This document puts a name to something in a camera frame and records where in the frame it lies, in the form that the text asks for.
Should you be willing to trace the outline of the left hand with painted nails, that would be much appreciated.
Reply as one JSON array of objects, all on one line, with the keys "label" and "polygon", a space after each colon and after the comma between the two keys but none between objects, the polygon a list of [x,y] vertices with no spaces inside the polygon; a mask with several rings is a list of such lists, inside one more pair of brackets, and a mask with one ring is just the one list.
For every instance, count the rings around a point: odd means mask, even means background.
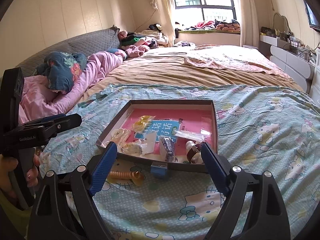
[{"label": "left hand with painted nails", "polygon": [[[40,165],[39,157],[35,154],[33,157],[33,168],[26,173],[26,181],[28,187],[33,187],[38,184],[37,176],[39,174],[38,167]],[[14,191],[9,179],[9,172],[12,172],[18,165],[18,160],[15,158],[5,158],[1,155],[1,191],[6,198],[11,202],[17,199],[17,194]]]}]

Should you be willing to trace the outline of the green left sleeve forearm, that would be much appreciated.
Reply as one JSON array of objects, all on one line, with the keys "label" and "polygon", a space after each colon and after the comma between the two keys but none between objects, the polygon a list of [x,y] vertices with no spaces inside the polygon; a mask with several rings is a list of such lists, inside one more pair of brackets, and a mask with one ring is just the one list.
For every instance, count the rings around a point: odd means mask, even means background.
[{"label": "green left sleeve forearm", "polygon": [[11,204],[11,202],[9,202],[2,191],[0,202],[1,207],[3,208],[8,219],[12,222],[13,226],[24,238],[27,238],[27,231],[32,208],[30,207],[25,210],[20,210],[19,208]]}]

